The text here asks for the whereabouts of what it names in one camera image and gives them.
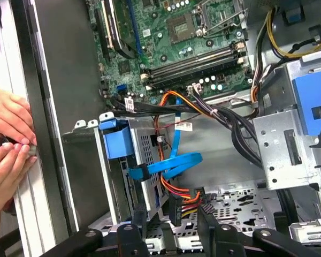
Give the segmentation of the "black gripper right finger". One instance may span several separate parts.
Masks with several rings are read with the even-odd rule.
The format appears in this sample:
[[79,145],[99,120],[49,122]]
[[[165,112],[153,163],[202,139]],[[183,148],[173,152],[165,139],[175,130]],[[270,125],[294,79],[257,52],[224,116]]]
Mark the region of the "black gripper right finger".
[[198,207],[197,233],[206,256],[321,256],[276,230],[256,229],[246,236],[219,223],[206,206]]

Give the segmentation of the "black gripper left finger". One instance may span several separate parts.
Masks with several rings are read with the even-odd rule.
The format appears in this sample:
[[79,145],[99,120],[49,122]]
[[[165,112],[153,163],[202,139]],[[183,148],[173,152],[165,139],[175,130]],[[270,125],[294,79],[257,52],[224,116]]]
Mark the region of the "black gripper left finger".
[[43,256],[149,256],[144,242],[147,212],[136,210],[131,223],[120,224],[103,236],[100,230],[81,230],[48,250]]

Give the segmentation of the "person's right hand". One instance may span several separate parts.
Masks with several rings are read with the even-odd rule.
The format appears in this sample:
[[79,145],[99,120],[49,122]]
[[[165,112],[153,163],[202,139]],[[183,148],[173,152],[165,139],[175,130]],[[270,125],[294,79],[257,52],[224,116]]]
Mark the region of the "person's right hand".
[[37,157],[29,156],[29,145],[4,143],[0,146],[0,212]]

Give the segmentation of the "person's left hand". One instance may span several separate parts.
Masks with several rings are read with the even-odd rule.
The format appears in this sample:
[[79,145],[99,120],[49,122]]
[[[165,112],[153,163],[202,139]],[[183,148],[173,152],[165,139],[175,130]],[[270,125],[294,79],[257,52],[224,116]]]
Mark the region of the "person's left hand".
[[30,105],[25,98],[0,89],[0,137],[37,144]]

